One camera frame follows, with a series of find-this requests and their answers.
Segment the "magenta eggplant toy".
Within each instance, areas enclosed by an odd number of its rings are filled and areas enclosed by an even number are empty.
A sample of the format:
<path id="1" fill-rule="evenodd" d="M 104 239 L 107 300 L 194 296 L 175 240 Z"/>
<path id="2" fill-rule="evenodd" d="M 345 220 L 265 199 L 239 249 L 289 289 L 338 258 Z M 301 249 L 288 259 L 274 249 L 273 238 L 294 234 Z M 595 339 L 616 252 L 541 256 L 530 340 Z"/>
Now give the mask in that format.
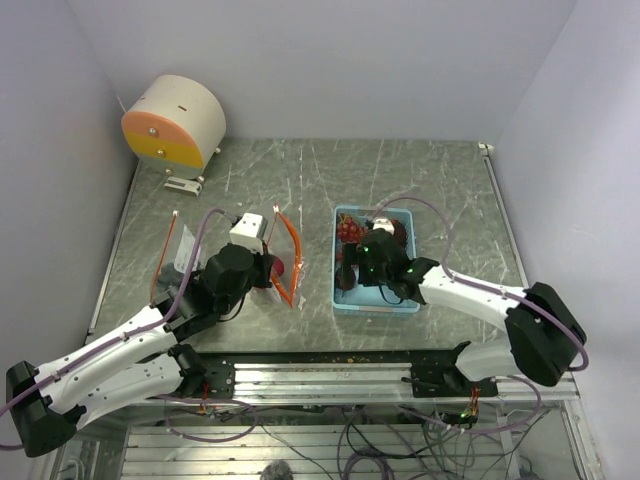
<path id="1" fill-rule="evenodd" d="M 272 263 L 272 273 L 277 277 L 282 277 L 285 273 L 285 266 L 283 261 L 275 256 Z"/>

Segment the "dark red round fruit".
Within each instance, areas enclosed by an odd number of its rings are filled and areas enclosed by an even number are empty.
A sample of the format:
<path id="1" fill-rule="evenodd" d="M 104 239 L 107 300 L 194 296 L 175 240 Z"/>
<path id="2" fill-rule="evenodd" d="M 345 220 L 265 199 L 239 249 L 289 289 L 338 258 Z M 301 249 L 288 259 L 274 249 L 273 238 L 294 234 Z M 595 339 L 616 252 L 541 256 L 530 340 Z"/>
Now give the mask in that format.
<path id="1" fill-rule="evenodd" d="M 393 237 L 403 248 L 406 248 L 408 243 L 408 235 L 405 226 L 396 219 L 391 221 L 393 226 Z"/>

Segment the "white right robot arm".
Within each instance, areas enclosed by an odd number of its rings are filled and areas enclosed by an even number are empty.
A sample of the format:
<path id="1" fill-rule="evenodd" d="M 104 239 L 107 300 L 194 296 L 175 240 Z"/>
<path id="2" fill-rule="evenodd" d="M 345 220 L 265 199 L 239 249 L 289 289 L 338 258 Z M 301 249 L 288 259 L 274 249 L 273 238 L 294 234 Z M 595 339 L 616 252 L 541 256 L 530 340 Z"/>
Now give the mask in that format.
<path id="1" fill-rule="evenodd" d="M 450 308 L 502 331 L 497 341 L 457 347 L 452 364 L 440 373 L 442 387 L 455 396 L 495 376 L 522 375 L 553 387 L 585 353 L 584 330 L 551 286 L 501 286 L 461 275 L 436 260 L 410 258 L 384 229 L 343 245 L 335 279 L 342 290 L 381 288 L 400 301 Z"/>

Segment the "clear orange-zip bag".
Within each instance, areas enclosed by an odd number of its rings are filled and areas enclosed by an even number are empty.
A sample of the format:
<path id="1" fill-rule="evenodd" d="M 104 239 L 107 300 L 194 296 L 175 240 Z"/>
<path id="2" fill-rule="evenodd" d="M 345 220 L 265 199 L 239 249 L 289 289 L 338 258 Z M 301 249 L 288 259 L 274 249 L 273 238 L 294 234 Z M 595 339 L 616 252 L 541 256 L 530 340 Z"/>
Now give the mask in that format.
<path id="1" fill-rule="evenodd" d="M 285 273 L 277 277 L 271 268 L 272 287 L 253 289 L 251 298 L 258 304 L 271 303 L 293 309 L 298 302 L 303 267 L 300 233 L 278 204 L 266 205 L 259 213 L 268 222 L 264 237 L 267 253 L 283 261 Z"/>
<path id="2" fill-rule="evenodd" d="M 150 287 L 150 300 L 171 286 L 178 287 L 185 274 L 195 243 L 195 235 L 174 210 L 167 237 Z"/>

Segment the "pink grape bunch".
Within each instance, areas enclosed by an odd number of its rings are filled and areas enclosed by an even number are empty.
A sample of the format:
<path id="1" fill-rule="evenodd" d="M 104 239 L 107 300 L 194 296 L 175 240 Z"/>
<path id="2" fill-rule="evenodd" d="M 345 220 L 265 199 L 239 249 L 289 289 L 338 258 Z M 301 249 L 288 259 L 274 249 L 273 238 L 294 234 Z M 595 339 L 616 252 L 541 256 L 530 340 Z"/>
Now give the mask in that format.
<path id="1" fill-rule="evenodd" d="M 339 213 L 336 224 L 336 237 L 343 243 L 358 244 L 364 235 L 364 228 L 351 215 Z"/>

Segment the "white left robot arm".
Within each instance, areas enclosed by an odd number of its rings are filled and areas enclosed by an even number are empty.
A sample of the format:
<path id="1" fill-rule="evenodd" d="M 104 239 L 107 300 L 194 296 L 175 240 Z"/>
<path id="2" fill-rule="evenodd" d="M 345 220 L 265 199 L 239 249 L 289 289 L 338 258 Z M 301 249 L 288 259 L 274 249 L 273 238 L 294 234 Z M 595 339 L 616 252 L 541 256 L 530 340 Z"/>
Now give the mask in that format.
<path id="1" fill-rule="evenodd" d="M 192 397 L 206 375 L 187 339 L 232 319 L 253 288 L 270 284 L 273 255 L 229 243 L 150 305 L 57 360 L 6 372 L 6 404 L 29 458 L 56 450 L 102 416 L 153 396 Z"/>

